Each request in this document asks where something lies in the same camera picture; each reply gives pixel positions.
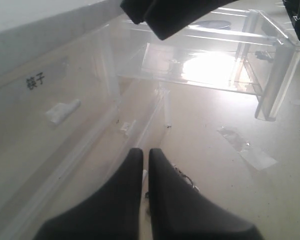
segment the transparent acrylic box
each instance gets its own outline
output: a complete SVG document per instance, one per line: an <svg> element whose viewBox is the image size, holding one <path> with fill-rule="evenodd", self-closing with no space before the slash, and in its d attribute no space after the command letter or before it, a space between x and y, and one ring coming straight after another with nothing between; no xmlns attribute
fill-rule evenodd
<svg viewBox="0 0 300 240"><path fill-rule="evenodd" d="M216 20L230 26L200 26ZM258 10L221 7L164 41L145 23L125 19L122 24L131 38L141 32L150 40L119 76L256 95L255 117L267 121L276 119L300 59L300 42Z"/></svg>

